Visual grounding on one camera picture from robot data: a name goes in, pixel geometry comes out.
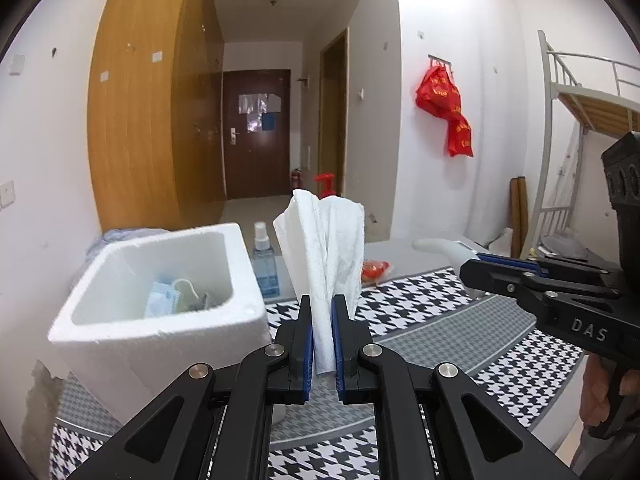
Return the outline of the person right hand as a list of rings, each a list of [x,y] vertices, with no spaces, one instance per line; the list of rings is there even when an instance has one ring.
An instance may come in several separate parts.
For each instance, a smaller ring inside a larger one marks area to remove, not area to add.
[[[600,358],[590,354],[582,375],[579,409],[579,417],[586,426],[598,426],[608,418],[611,408],[610,400],[608,400],[610,383],[611,375],[603,367]],[[620,381],[620,395],[638,396],[638,394],[639,372],[638,370],[630,370]]]

